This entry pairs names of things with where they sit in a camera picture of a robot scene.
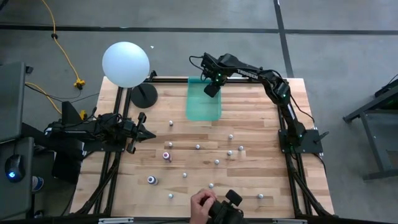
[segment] black floor stripe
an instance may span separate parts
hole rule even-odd
[[[7,30],[53,30],[52,26],[28,26],[0,24],[0,29]],[[88,27],[88,26],[57,26],[57,31],[84,32],[199,32],[199,33],[243,33],[243,34],[277,34],[278,29],[250,28],[171,28],[171,27]]]
[[[47,30],[52,26],[1,24],[6,30]],[[243,33],[243,34],[278,34],[279,29],[256,28],[180,28],[180,27],[91,27],[91,26],[57,26],[59,31],[79,32],[209,32],[209,33]],[[285,34],[305,35],[398,35],[398,30],[317,30],[317,29],[284,29]]]
[[[398,30],[315,30],[285,29],[286,34],[306,35],[398,35]]]
[[[287,40],[285,34],[284,22],[282,13],[280,11],[279,1],[274,0],[276,20],[278,22],[280,44],[282,46],[282,55],[284,56],[286,74],[288,78],[294,78],[292,62],[290,61],[289,48],[287,47]]]

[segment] butcher block tabletop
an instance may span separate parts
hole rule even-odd
[[[292,96],[299,107],[311,114],[304,80],[288,78]],[[218,200],[226,200],[229,189],[242,196],[239,208],[246,218],[293,218],[285,156],[279,148],[277,107],[268,99],[264,87],[253,83],[227,83],[221,87],[222,114],[218,121],[190,121],[185,116],[187,83],[153,83],[159,94],[156,104],[147,109],[129,106],[128,117],[137,122],[140,112],[147,116],[146,129],[156,134],[136,145],[136,153],[122,153],[114,195],[113,217],[189,217],[190,197],[200,189],[213,190]],[[106,77],[98,97],[96,114],[111,113],[118,87]],[[124,108],[126,89],[120,112]],[[296,107],[298,120],[307,129],[311,118]],[[172,161],[162,158],[169,152]],[[77,211],[98,186],[103,152],[94,152],[81,167],[72,202]],[[308,188],[330,213],[333,213],[325,170],[319,158],[302,154]],[[147,183],[153,175],[157,185]],[[104,191],[103,206],[108,188]],[[297,186],[300,208],[303,196]]]

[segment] human hand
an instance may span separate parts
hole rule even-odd
[[[200,201],[207,198],[203,206]],[[217,199],[216,194],[212,190],[201,189],[197,194],[191,197],[191,219],[190,224],[206,224],[209,219],[209,210]]]

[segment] lamp shade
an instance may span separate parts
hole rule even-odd
[[[131,88],[141,84],[149,74],[149,59],[144,50],[130,42],[110,46],[102,58],[107,78],[117,86]]]

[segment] yellow cord plug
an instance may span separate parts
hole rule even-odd
[[[76,88],[78,88],[79,90],[82,90],[83,89],[83,85],[86,85],[86,82],[84,80],[81,80],[81,79],[78,78],[73,85]]]
[[[85,110],[81,110],[79,115],[81,120],[87,119],[87,113]]]

